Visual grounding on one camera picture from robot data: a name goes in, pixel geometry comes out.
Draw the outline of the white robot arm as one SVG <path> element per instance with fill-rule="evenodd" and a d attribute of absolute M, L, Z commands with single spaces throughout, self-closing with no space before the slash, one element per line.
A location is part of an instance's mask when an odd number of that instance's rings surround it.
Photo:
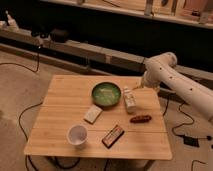
<path fill-rule="evenodd" d="M 177 57 L 172 52 L 146 59 L 142 86 L 156 88 L 163 82 L 213 125 L 213 90 L 177 72 L 176 65 Z"/>

